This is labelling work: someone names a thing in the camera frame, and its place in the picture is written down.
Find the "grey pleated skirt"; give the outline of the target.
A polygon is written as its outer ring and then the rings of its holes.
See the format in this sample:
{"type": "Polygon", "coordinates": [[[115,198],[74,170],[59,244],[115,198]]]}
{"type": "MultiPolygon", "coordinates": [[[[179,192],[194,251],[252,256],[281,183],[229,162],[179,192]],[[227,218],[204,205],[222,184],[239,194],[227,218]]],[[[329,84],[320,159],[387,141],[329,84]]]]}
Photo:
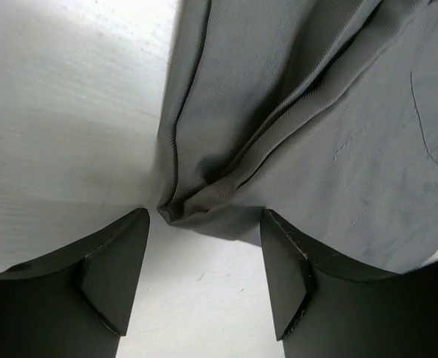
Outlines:
{"type": "Polygon", "coordinates": [[[395,272],[438,251],[438,1],[184,1],[158,131],[172,226],[260,212],[395,272]]]}

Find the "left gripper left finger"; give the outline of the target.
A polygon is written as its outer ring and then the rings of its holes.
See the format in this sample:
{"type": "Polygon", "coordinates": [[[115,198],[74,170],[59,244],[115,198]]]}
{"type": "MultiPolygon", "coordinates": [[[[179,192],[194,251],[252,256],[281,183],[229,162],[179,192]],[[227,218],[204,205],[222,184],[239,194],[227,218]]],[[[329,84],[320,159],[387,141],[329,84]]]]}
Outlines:
{"type": "Polygon", "coordinates": [[[150,217],[139,208],[0,272],[0,357],[114,357],[131,317],[150,217]]]}

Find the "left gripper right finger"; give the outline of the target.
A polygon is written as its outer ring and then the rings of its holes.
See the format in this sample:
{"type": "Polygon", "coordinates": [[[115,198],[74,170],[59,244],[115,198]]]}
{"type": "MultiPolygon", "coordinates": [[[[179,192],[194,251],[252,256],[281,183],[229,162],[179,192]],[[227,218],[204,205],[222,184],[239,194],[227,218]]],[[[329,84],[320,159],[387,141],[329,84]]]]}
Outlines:
{"type": "Polygon", "coordinates": [[[438,261],[396,274],[263,210],[260,239],[287,357],[438,357],[438,261]]]}

